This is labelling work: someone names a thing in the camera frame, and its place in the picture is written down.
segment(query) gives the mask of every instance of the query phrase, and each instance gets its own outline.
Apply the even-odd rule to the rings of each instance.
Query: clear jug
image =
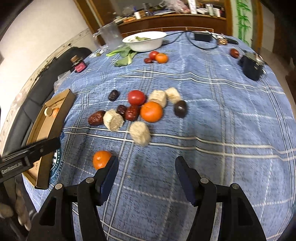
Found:
[[[107,45],[102,47],[100,44],[98,44],[98,47],[102,50],[105,50],[108,48],[109,51],[111,52],[117,48],[121,48],[124,46],[124,43],[122,42],[122,36],[115,22],[108,23],[102,26],[101,28],[99,28],[98,32],[96,32],[93,35],[93,37],[96,39],[98,35],[102,36],[103,40]]]

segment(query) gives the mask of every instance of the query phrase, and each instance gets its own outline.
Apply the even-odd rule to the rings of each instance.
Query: orange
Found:
[[[155,60],[160,64],[164,64],[168,61],[168,56],[165,53],[158,53],[155,56]]]
[[[95,169],[104,168],[112,154],[109,151],[97,151],[93,157],[93,166]]]
[[[163,116],[163,109],[160,104],[149,101],[142,105],[140,114],[147,122],[157,122]]]
[[[56,117],[58,112],[59,112],[59,108],[55,108],[54,111],[52,112],[52,116]]]

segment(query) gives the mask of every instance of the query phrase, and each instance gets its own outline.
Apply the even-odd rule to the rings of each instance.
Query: black cable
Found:
[[[215,46],[215,47],[212,47],[212,48],[202,48],[202,47],[200,47],[200,46],[197,46],[197,45],[195,45],[195,44],[190,40],[190,38],[188,37],[188,35],[187,35],[188,32],[189,32],[189,33],[194,33],[193,31],[188,31],[188,30],[186,30],[186,31],[177,32],[177,33],[173,33],[173,34],[169,34],[169,35],[167,35],[167,36],[171,36],[171,35],[174,35],[174,34],[179,34],[179,36],[178,36],[177,38],[175,38],[172,42],[170,42],[170,43],[166,43],[166,44],[163,44],[162,46],[165,46],[165,45],[172,44],[172,43],[176,42],[176,41],[178,40],[178,38],[180,38],[181,35],[185,33],[186,38],[188,39],[188,41],[189,41],[193,46],[195,46],[195,47],[197,47],[197,48],[199,48],[199,49],[202,49],[202,50],[211,50],[211,49],[215,49],[215,48],[218,47],[218,42],[217,42],[217,41],[216,41],[216,46]]]

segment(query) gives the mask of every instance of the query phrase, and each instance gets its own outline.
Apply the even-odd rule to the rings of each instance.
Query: leafy green vegetable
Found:
[[[131,64],[133,62],[133,57],[137,54],[137,52],[133,52],[132,50],[130,51],[130,53],[122,58],[116,61],[115,66],[117,67],[121,67],[121,66],[127,66],[129,64]]]
[[[136,39],[137,41],[150,40],[150,38],[145,38],[145,37],[140,38],[140,37],[138,37],[138,36],[136,36],[135,39]]]
[[[106,56],[111,57],[111,56],[114,56],[115,54],[119,53],[121,57],[126,57],[126,56],[128,56],[128,53],[130,50],[131,50],[130,47],[124,46],[122,48],[115,49],[114,51],[112,51],[110,53],[107,53]]]

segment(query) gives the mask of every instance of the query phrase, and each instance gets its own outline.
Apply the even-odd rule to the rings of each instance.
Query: plaid tablecloth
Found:
[[[251,50],[241,41],[239,46]],[[186,240],[196,208],[187,202],[174,169],[175,158],[182,155],[202,177],[222,185],[238,183],[267,239],[276,240],[295,211],[296,124],[272,70],[265,66],[259,81],[248,79],[229,55],[233,47],[201,50],[182,35],[158,49],[169,56],[166,64],[144,64],[148,53],[137,54],[126,67],[114,66],[119,56],[87,58],[87,69],[72,73],[58,91],[70,88],[76,100],[62,130],[50,189],[35,190],[25,180],[36,209],[55,183],[74,185],[93,176],[93,154],[108,150],[119,157],[120,166],[109,199],[99,208],[107,239]],[[147,147],[134,144],[127,132],[129,121],[118,132],[88,124],[98,110],[128,105],[130,90],[149,95],[169,87],[177,88],[187,102],[188,115],[177,118],[168,103],[163,118],[148,124],[152,139]],[[120,96],[110,102],[113,89]],[[216,213],[211,240],[218,237],[220,205]],[[75,233],[82,240],[78,215],[73,204]]]

